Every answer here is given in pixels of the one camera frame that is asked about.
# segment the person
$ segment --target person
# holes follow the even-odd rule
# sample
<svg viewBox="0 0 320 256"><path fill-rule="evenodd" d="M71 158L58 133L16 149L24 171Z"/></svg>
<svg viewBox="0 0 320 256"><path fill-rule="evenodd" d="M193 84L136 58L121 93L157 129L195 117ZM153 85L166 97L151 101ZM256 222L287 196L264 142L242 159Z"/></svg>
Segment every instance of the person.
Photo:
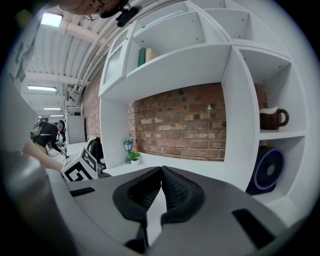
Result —
<svg viewBox="0 0 320 256"><path fill-rule="evenodd" d="M63 151L58 148L56 144L56 138L58 132L64 130L65 122L59 120L58 122L44 122L41 127L41 133L33 140L33 143L47 156L49 155L46 145L51 144L52 147L63 155Z"/></svg>
<svg viewBox="0 0 320 256"><path fill-rule="evenodd" d="M4 55L0 57L2 149L8 152L22 152L38 159L45 168L61 172L63 164L53 160L28 138L38 115L21 95L25 72L35 51L35 38L41 24L42 13L58 6L65 12L94 20L98 17L107 18L115 15L125 2L126 0L24 0L18 4L9 1L3 3L3 8L7 10L5 14L8 17L7 22L11 27L2 46L10 50L1 52Z"/></svg>

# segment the person's arm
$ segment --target person's arm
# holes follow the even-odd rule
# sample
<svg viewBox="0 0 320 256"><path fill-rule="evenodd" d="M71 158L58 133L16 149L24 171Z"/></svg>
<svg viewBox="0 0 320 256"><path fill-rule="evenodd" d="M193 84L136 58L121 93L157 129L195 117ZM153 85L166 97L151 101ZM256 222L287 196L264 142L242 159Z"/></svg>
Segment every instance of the person's arm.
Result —
<svg viewBox="0 0 320 256"><path fill-rule="evenodd" d="M58 172L61 172L62 168L64 167L62 163L53 160L50 156L43 153L29 138L25 143L22 152L26 155L38 159L40 163L47 169L53 169L57 170Z"/></svg>
<svg viewBox="0 0 320 256"><path fill-rule="evenodd" d="M56 129L52 130L52 132L51 132L51 145L56 151L61 153L61 149L58 148L58 146L56 145L57 135L58 135L58 131Z"/></svg>

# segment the brown pitcher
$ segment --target brown pitcher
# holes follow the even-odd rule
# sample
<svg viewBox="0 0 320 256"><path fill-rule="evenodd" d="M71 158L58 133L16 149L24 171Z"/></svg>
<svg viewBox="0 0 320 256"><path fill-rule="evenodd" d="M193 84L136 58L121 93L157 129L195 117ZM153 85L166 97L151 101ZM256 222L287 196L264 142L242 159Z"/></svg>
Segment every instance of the brown pitcher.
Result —
<svg viewBox="0 0 320 256"><path fill-rule="evenodd" d="M286 110L274 107L263 108L260 111L260 129L262 130L278 130L279 127L285 126L289 122L289 114Z"/></svg>

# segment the white shelving unit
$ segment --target white shelving unit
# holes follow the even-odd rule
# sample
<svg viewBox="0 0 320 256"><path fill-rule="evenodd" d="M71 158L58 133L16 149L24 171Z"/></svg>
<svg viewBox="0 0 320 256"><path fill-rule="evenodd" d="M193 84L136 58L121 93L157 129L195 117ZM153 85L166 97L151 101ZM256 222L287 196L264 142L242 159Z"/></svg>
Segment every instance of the white shelving unit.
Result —
<svg viewBox="0 0 320 256"><path fill-rule="evenodd" d="M141 48L158 57L138 67ZM100 84L100 127L107 172L120 175L150 166L172 166L229 182L245 191L260 141L281 149L285 169L275 189L254 196L288 225L302 218L291 197L308 136L304 85L294 60L272 30L232 0L193 0L159 9L127 27L112 43ZM227 138L224 162L185 160L146 153L141 165L125 164L129 103L188 86L220 83ZM277 131L260 130L255 84L268 107L289 113Z"/></svg>

